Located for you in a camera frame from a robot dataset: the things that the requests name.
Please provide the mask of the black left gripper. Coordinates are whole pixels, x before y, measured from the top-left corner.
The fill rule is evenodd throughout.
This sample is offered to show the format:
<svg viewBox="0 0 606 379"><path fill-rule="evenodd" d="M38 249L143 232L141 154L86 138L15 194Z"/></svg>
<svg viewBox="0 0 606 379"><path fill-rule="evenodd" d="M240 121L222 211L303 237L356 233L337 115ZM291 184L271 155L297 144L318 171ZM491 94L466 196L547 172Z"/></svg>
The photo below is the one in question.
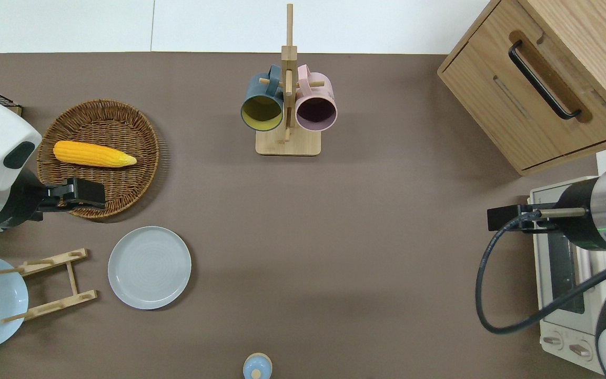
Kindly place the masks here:
<svg viewBox="0 0 606 379"><path fill-rule="evenodd" d="M80 178L65 179L59 185L46 185L38 205L41 213L67 213L79 209L104 210L106 196L101 183Z"/></svg>

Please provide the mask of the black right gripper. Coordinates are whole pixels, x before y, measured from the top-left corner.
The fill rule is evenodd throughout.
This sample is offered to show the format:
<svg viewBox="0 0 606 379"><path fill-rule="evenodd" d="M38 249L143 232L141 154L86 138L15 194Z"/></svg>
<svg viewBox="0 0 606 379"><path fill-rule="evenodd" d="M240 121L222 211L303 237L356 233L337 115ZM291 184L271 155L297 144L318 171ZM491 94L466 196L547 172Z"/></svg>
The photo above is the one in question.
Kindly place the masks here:
<svg viewBox="0 0 606 379"><path fill-rule="evenodd" d="M488 231L500 230L502 226L521 214L536 210L552 209L555 205L555 203L514 204L488 209ZM557 231L557 226L551 221L521 221L519 225L513 226L509 231L521 231L523 233L554 233Z"/></svg>

